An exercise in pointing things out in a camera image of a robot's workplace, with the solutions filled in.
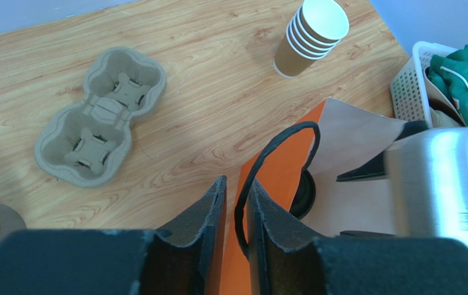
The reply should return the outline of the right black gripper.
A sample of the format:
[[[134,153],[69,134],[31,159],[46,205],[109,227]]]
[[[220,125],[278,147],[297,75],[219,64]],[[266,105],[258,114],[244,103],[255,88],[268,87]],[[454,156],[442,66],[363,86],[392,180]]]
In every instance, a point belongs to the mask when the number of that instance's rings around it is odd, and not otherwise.
[[[394,141],[402,140],[406,137],[421,133],[429,129],[429,126],[424,120],[417,120],[404,123],[404,126]],[[371,181],[386,178],[386,165],[384,162],[383,150],[374,158],[355,168],[351,171],[337,176],[336,182],[356,182],[356,181]]]

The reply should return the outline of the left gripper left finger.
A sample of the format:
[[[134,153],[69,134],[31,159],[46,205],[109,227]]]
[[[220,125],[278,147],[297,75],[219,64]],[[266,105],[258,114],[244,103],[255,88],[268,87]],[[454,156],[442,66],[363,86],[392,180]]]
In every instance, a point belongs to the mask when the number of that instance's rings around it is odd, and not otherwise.
[[[19,230],[0,294],[218,294],[227,179],[158,229]]]

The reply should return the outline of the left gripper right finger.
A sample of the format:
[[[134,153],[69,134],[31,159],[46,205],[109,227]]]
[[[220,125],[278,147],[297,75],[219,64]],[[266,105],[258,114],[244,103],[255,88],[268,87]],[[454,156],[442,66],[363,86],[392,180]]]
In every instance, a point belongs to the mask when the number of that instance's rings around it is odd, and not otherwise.
[[[468,249],[442,238],[325,237],[247,194],[252,294],[468,294]]]

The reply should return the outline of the orange paper bag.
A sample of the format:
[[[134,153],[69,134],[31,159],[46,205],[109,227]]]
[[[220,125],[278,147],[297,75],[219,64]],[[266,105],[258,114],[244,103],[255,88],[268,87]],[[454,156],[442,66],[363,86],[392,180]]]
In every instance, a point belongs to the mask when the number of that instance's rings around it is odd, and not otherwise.
[[[303,116],[317,122],[321,141],[308,167],[316,198],[303,222],[332,237],[344,230],[393,234],[396,231],[391,185],[386,179],[338,182],[337,176],[358,168],[385,150],[404,122],[329,98]],[[265,160],[257,179],[270,197],[289,208],[313,133],[303,130],[287,139]]]

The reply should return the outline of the single black cup lid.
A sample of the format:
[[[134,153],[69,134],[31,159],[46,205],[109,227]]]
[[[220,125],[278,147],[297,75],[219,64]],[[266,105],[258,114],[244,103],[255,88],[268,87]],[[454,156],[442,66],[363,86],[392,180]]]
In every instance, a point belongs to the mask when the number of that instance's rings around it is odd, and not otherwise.
[[[311,173],[305,170],[300,175],[297,191],[289,213],[297,219],[304,218],[311,210],[316,199],[316,185]]]

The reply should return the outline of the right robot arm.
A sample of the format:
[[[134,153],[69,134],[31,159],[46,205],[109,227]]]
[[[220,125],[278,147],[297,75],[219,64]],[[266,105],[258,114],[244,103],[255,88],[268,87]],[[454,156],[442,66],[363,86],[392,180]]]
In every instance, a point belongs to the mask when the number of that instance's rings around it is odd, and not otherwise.
[[[452,238],[468,247],[468,127],[405,122],[384,151],[337,177],[377,179],[391,183],[399,235]]]

